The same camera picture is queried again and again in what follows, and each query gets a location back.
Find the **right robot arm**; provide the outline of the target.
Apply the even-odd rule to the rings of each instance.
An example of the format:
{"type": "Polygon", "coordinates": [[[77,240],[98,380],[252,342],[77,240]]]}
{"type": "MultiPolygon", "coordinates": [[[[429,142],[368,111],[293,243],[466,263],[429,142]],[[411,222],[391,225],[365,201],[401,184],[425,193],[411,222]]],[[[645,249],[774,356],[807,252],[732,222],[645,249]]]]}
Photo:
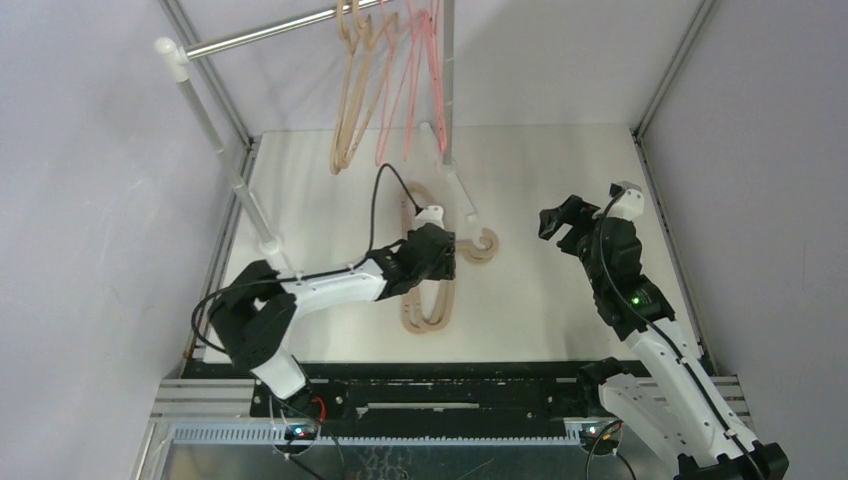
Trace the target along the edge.
{"type": "Polygon", "coordinates": [[[667,465],[675,479],[781,479],[789,459],[739,418],[704,370],[660,288],[642,271],[635,219],[644,197],[612,194],[605,207],[572,195],[539,213],[538,236],[568,226],[559,250],[582,265],[601,319],[645,367],[665,401],[650,400],[635,377],[609,357],[584,367],[579,406],[607,412],[667,465]]]}

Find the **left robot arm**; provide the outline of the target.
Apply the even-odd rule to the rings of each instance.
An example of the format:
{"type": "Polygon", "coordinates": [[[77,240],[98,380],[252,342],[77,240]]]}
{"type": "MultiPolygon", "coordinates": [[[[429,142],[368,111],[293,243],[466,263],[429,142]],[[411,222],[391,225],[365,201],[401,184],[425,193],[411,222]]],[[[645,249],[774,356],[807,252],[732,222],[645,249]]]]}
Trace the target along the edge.
{"type": "Polygon", "coordinates": [[[298,417],[310,409],[313,392],[283,346],[291,323],[343,304],[402,296],[424,281],[452,280],[455,252],[454,233],[426,223],[350,267],[301,278],[285,278],[267,261],[254,261],[212,294],[207,318],[232,365],[260,380],[277,408],[298,417]]]}

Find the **pink wire hanger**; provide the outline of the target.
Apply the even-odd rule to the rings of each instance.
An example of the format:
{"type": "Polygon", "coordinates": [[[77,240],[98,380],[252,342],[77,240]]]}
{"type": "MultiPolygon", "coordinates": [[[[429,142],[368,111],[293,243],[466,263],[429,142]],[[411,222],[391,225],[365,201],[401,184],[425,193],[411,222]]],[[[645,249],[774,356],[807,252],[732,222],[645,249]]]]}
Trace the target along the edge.
{"type": "Polygon", "coordinates": [[[375,165],[381,167],[384,163],[384,154],[389,140],[389,134],[393,128],[398,104],[406,83],[412,55],[412,46],[415,43],[413,33],[413,7],[414,1],[405,1],[404,7],[391,15],[381,7],[385,20],[385,79],[382,83],[383,105],[380,116],[380,129],[378,132],[377,149],[375,153],[375,165]]]}
{"type": "Polygon", "coordinates": [[[431,1],[425,15],[425,46],[428,59],[433,124],[437,151],[444,155],[449,145],[445,100],[446,47],[450,45],[448,27],[452,24],[452,1],[431,1]]]}
{"type": "Polygon", "coordinates": [[[434,114],[431,128],[436,137],[438,151],[444,153],[447,148],[447,132],[444,113],[442,48],[440,44],[441,13],[442,1],[430,1],[429,8],[425,10],[422,17],[422,33],[434,114]]]}
{"type": "Polygon", "coordinates": [[[418,96],[418,84],[420,79],[421,69],[421,52],[423,48],[423,33],[421,9],[417,1],[408,1],[407,9],[409,14],[408,30],[410,34],[410,51],[407,59],[407,72],[409,79],[408,88],[408,103],[406,127],[404,136],[403,160],[407,161],[410,152],[412,129],[416,116],[416,105],[418,96]]]}

